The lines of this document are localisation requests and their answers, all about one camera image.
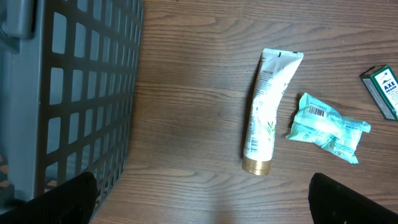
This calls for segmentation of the white tube with gold cap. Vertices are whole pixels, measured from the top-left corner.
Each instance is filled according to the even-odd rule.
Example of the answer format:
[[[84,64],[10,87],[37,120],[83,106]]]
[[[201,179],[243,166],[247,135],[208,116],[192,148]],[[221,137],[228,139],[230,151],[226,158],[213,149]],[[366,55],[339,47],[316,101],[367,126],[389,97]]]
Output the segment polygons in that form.
[[[271,169],[277,124],[277,109],[297,71],[303,53],[264,49],[254,85],[242,168],[254,175]]]

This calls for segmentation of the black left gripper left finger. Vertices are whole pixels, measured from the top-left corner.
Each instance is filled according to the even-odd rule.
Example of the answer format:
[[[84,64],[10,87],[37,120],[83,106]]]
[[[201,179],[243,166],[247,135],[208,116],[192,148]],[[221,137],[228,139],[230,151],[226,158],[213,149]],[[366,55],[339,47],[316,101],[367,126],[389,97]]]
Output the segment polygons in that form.
[[[92,172],[84,172],[43,195],[1,215],[1,223],[86,224],[98,196]]]

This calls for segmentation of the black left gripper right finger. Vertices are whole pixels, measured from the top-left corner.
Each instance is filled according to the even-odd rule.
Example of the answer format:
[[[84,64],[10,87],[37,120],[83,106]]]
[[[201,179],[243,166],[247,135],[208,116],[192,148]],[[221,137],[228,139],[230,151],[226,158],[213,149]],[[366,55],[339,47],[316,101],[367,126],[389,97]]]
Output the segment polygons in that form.
[[[308,202],[314,224],[397,223],[397,214],[322,173],[313,175]]]

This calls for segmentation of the teal packet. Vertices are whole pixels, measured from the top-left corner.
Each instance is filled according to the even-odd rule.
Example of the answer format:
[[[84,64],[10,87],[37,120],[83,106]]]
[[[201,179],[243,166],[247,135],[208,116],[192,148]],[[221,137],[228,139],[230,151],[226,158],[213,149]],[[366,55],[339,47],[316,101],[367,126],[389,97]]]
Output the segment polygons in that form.
[[[314,143],[351,164],[358,164],[355,151],[362,133],[370,130],[369,123],[342,116],[331,106],[304,93],[286,138]]]

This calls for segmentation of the green axe brand box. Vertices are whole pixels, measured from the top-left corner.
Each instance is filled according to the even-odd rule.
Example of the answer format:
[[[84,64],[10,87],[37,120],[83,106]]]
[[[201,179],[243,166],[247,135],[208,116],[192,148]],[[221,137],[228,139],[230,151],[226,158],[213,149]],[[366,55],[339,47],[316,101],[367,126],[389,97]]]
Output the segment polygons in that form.
[[[397,77],[389,65],[373,66],[361,81],[386,120],[397,121]]]

